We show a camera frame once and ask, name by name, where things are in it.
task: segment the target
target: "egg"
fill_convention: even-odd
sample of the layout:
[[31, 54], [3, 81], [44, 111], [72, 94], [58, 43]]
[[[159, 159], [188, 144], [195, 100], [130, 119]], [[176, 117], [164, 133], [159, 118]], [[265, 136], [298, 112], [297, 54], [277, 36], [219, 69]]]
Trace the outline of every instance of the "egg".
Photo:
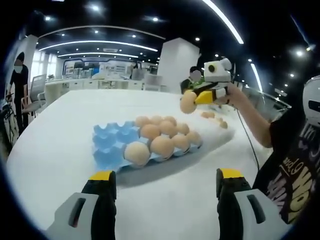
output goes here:
[[134, 122], [134, 125], [139, 127], [139, 128], [141, 128], [141, 127], [143, 127], [144, 125], [147, 125], [147, 124], [151, 124], [151, 121], [146, 116], [138, 116], [135, 119], [135, 122]]
[[190, 131], [186, 137], [189, 139], [190, 143], [194, 145], [201, 146], [203, 143], [200, 134], [196, 131]]
[[173, 125], [171, 121], [168, 120], [162, 121], [159, 125], [159, 128], [162, 134], [169, 135], [170, 138], [172, 138], [174, 135], [177, 135], [178, 133], [177, 128]]
[[206, 111], [204, 111], [203, 113], [201, 113], [201, 117], [208, 119], [209, 114]]
[[190, 142], [187, 136], [182, 134], [177, 134], [172, 138], [174, 146], [182, 151], [186, 152], [190, 148]]
[[177, 129], [178, 133], [181, 133], [184, 135], [187, 135], [190, 132], [188, 125], [183, 122], [178, 122], [176, 124], [176, 129]]
[[226, 121], [221, 121], [220, 122], [220, 127], [223, 129], [227, 129], [228, 128], [228, 123]]
[[163, 121], [163, 118], [161, 116], [156, 115], [153, 116], [150, 120], [152, 124], [159, 125]]
[[157, 125], [146, 124], [140, 129], [140, 136], [153, 140], [156, 137], [160, 136], [160, 128]]
[[177, 126], [177, 120], [173, 116], [165, 116], [163, 120], [171, 122], [174, 126]]
[[180, 110], [184, 114], [193, 113], [197, 108], [195, 104], [196, 99], [197, 95], [193, 91], [185, 92], [180, 100]]
[[206, 113], [207, 113], [208, 117], [209, 117], [209, 118], [212, 118], [212, 119], [214, 119], [215, 116], [216, 116], [213, 111], [207, 111]]
[[124, 150], [124, 159], [137, 165], [144, 166], [149, 161], [150, 151], [142, 142], [134, 141], [128, 144]]
[[161, 155], [164, 159], [170, 158], [174, 149], [174, 141], [166, 136], [157, 136], [150, 144], [150, 151]]

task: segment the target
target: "white tablecloth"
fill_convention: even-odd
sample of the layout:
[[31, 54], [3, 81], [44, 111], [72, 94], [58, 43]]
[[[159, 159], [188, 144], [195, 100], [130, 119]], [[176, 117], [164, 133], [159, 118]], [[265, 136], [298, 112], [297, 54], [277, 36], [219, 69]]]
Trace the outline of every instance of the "white tablecloth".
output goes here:
[[[48, 106], [18, 139], [7, 161], [13, 190], [30, 220], [47, 229], [59, 205], [81, 192], [95, 172], [94, 125], [171, 115], [197, 130], [204, 145], [198, 153], [117, 176], [116, 239], [219, 239], [216, 169], [238, 169], [252, 184], [257, 166], [231, 107], [218, 109], [217, 115], [229, 124], [222, 129], [200, 117], [199, 110], [180, 112], [180, 97], [153, 91], [76, 90]], [[259, 155], [262, 148], [250, 137]]]

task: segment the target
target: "face mask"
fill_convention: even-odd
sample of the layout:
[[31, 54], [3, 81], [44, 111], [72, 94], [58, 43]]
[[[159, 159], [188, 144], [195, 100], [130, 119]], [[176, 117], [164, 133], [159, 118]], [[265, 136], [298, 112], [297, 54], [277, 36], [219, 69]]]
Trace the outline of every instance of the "face mask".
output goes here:
[[17, 74], [20, 74], [22, 71], [22, 66], [14, 66], [13, 69]]

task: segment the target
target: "ceiling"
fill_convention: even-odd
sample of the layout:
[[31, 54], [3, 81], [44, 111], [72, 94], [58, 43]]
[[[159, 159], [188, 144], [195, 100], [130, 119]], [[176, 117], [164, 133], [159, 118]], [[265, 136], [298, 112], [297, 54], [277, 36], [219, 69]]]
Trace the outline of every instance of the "ceiling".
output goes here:
[[[30, 17], [26, 33], [40, 37], [57, 31], [41, 37], [38, 49], [87, 40], [145, 46], [158, 52], [114, 43], [76, 43], [46, 51], [59, 51], [58, 55], [64, 55], [102, 52], [102, 48], [121, 49], [117, 53], [139, 56], [140, 61], [150, 60], [151, 63], [157, 62], [164, 42], [183, 38], [200, 48], [200, 67], [203, 67], [204, 62], [225, 56], [236, 63], [236, 80], [245, 80], [250, 87], [259, 89], [248, 62], [248, 59], [252, 59], [263, 91], [278, 97], [275, 88], [283, 90], [288, 96], [281, 96], [280, 99], [287, 103], [296, 98], [296, 93], [303, 89], [303, 83], [319, 74], [320, 51], [317, 43], [320, 42], [320, 31], [314, 27], [314, 16], [318, 13], [311, 1], [303, 1], [303, 5], [298, 1], [212, 1], [231, 21], [244, 44], [238, 43], [224, 22], [202, 0], [43, 1]], [[96, 27], [65, 29], [89, 25]], [[98, 27], [102, 25], [128, 29]], [[303, 56], [298, 57], [297, 51], [302, 51]]]

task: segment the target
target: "blue egg carton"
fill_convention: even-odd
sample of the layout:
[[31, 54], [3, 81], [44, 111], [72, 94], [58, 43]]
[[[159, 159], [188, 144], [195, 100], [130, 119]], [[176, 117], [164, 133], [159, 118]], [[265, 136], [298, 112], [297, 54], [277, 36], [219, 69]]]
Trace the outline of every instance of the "blue egg carton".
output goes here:
[[[116, 122], [108, 123], [106, 127], [95, 125], [93, 127], [93, 157], [96, 162], [97, 171], [113, 170], [119, 171], [121, 168], [131, 166], [137, 167], [132, 162], [124, 158], [124, 152], [128, 144], [132, 142], [141, 142], [150, 146], [150, 140], [139, 136], [139, 128], [135, 126], [134, 121], [126, 121], [120, 126]], [[171, 157], [180, 157], [186, 153], [194, 153], [199, 146], [190, 144], [187, 151], [175, 147]], [[161, 155], [154, 152], [150, 154], [149, 162], [163, 162]]]

